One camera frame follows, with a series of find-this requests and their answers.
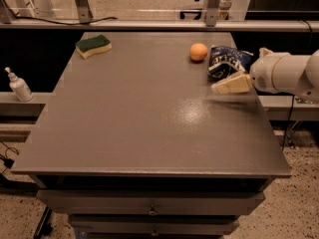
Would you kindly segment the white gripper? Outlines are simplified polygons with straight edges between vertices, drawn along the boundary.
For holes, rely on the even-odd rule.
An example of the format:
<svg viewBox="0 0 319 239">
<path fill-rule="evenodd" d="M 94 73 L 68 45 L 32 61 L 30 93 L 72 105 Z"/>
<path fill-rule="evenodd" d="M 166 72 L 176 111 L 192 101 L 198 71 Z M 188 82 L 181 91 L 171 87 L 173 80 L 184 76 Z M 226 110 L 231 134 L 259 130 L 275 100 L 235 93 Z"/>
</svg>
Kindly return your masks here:
<svg viewBox="0 0 319 239">
<path fill-rule="evenodd" d="M 259 58 L 251 65 L 249 74 L 237 72 L 211 86 L 218 95 L 248 93 L 252 84 L 260 92 L 287 93 L 284 76 L 281 72 L 282 59 L 289 57 L 287 52 L 275 53 L 265 47 L 259 49 Z"/>
</svg>

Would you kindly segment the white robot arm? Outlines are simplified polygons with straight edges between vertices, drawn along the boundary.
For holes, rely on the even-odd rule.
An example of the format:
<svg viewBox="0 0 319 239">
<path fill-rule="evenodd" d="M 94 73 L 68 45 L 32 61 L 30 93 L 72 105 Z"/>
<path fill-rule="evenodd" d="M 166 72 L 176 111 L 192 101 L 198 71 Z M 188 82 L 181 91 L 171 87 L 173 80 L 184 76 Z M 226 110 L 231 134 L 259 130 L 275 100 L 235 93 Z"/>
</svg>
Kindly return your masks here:
<svg viewBox="0 0 319 239">
<path fill-rule="evenodd" d="M 319 101 L 319 51 L 311 56 L 274 53 L 261 48 L 249 73 L 234 73 L 211 86 L 216 94 L 246 93 L 252 87 L 271 94 L 287 93 Z"/>
</svg>

